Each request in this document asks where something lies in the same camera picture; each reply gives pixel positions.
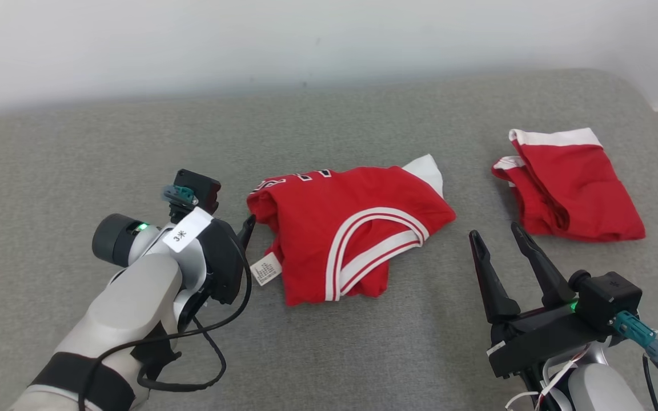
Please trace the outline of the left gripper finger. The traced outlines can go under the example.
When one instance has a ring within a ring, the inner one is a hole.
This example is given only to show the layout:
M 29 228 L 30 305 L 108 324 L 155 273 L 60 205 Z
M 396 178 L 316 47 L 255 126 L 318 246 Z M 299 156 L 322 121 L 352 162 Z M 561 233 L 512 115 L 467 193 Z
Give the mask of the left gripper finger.
M 249 240 L 251 239 L 254 226 L 256 224 L 256 216 L 251 214 L 241 226 L 240 232 L 238 232 L 238 240 L 244 251 L 248 250 Z

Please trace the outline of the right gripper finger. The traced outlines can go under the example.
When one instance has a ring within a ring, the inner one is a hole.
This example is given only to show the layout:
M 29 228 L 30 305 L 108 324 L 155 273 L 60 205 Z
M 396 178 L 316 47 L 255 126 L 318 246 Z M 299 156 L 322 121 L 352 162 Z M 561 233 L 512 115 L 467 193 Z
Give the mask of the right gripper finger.
M 546 309 L 570 304 L 576 293 L 569 287 L 567 280 L 543 252 L 530 234 L 517 223 L 512 222 L 510 229 L 520 252 L 528 259 L 541 289 L 541 304 Z
M 491 263 L 491 253 L 480 232 L 470 231 L 468 240 L 487 322 L 500 324 L 517 317 L 521 313 L 519 304 L 514 299 L 510 299 L 506 293 Z

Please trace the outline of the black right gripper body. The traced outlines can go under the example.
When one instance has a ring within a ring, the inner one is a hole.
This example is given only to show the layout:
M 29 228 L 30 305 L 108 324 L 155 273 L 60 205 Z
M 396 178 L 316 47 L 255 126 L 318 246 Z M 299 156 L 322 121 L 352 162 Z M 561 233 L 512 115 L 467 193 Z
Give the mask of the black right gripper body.
M 596 328 L 571 304 L 540 308 L 491 325 L 493 350 L 487 356 L 495 376 L 506 379 L 609 335 L 609 326 Z

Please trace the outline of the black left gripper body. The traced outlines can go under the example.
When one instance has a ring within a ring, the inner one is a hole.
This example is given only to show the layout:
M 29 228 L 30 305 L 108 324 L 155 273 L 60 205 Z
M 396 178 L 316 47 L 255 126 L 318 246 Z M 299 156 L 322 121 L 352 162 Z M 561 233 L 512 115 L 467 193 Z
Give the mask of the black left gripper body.
M 213 219 L 198 236 L 206 261 L 207 276 L 198 292 L 198 303 L 207 299 L 220 304 L 232 304 L 240 291 L 243 274 L 243 251 L 232 227 L 220 219 Z

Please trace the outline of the red Bulls basketball jersey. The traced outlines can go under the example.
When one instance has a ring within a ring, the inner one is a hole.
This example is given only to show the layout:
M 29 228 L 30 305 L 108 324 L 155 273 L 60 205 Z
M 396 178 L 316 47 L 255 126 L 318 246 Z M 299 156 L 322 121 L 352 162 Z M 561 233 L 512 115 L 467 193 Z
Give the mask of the red Bulls basketball jersey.
M 379 297 L 390 261 L 452 223 L 434 157 L 405 166 L 318 170 L 263 180 L 246 204 L 274 242 L 252 270 L 281 276 L 287 306 Z

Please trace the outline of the red shorts with white stripe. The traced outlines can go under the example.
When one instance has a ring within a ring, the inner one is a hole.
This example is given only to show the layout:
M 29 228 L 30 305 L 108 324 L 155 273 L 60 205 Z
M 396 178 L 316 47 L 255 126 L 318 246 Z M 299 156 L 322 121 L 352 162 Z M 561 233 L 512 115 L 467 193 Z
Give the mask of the red shorts with white stripe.
M 641 240 L 647 231 L 590 128 L 551 134 L 513 128 L 516 154 L 492 174 L 509 184 L 522 227 L 535 236 L 593 243 Z

